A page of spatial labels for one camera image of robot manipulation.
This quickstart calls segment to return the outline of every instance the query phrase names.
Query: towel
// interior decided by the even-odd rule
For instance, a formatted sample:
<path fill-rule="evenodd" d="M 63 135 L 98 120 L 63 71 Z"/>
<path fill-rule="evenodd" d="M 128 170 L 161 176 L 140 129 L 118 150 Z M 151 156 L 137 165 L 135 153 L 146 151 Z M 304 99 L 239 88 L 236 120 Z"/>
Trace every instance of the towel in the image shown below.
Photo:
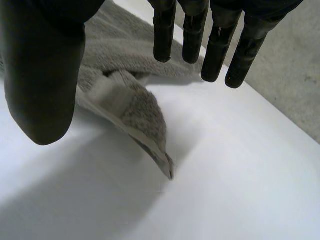
<path fill-rule="evenodd" d="M 127 133 L 172 180 L 174 162 L 166 151 L 167 126 L 148 76 L 186 78 L 199 75 L 203 59 L 187 64 L 182 45 L 172 44 L 171 60 L 154 59 L 153 26 L 112 1 L 85 24 L 86 48 L 76 89 L 76 103 Z"/>

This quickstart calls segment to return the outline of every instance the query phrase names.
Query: gray floor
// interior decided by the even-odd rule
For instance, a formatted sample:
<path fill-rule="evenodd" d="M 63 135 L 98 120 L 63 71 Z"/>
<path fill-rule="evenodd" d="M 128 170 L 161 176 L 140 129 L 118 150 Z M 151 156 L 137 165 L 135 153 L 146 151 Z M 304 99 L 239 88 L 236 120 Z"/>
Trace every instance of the gray floor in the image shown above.
<path fill-rule="evenodd" d="M 319 0 L 306 0 L 271 31 L 246 82 L 320 143 L 320 10 Z M 176 23 L 183 25 L 179 7 Z M 213 25 L 208 15 L 203 45 Z M 244 26 L 239 21 L 225 63 L 230 64 Z"/>

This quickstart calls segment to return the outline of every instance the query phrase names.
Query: white table surface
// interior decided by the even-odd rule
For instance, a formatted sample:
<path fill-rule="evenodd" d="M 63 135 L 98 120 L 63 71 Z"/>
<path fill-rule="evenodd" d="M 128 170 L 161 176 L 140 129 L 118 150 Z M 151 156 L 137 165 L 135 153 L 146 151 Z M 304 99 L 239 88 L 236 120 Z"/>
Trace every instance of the white table surface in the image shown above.
<path fill-rule="evenodd" d="M 320 145 L 247 84 L 227 88 L 226 72 L 213 84 L 151 79 L 177 165 L 171 182 L 80 109 L 61 141 L 35 145 L 0 80 L 0 239 L 319 240 Z"/>

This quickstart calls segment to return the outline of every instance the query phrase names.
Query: towel fold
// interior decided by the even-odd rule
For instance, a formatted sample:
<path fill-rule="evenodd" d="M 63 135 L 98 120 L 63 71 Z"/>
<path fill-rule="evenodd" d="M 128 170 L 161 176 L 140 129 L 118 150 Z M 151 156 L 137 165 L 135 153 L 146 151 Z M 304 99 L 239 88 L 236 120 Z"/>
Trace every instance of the towel fold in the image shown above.
<path fill-rule="evenodd" d="M 174 163 L 166 152 L 166 122 L 144 83 L 149 75 L 198 76 L 203 59 L 193 65 L 185 63 L 182 45 L 173 41 L 171 60 L 156 61 L 153 27 L 112 1 L 102 5 L 85 29 L 76 103 L 129 134 L 173 179 Z"/>

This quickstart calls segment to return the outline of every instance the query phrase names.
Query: robotic hand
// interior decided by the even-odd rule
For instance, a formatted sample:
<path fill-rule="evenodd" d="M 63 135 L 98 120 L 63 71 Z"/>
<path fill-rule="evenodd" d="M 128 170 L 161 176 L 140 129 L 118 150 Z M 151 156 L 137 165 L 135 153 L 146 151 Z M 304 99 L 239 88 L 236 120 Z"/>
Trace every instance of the robotic hand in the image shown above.
<path fill-rule="evenodd" d="M 240 15 L 245 11 L 245 25 L 225 84 L 233 89 L 242 85 L 268 32 L 303 0 L 148 0 L 154 8 L 154 57 L 170 60 L 177 1 L 185 12 L 183 59 L 194 64 L 199 58 L 209 5 L 213 28 L 201 77 L 217 80 L 226 58 Z"/>
<path fill-rule="evenodd" d="M 0 0 L 0 50 L 5 96 L 13 119 L 39 145 L 61 139 L 71 124 L 85 50 L 84 23 L 105 0 Z M 154 8 L 154 57 L 170 60 L 177 0 L 148 0 Z M 183 58 L 199 57 L 209 5 L 214 25 L 202 78 L 214 82 L 240 14 L 245 26 L 226 84 L 244 81 L 267 34 L 303 0 L 178 0 L 185 12 Z"/>

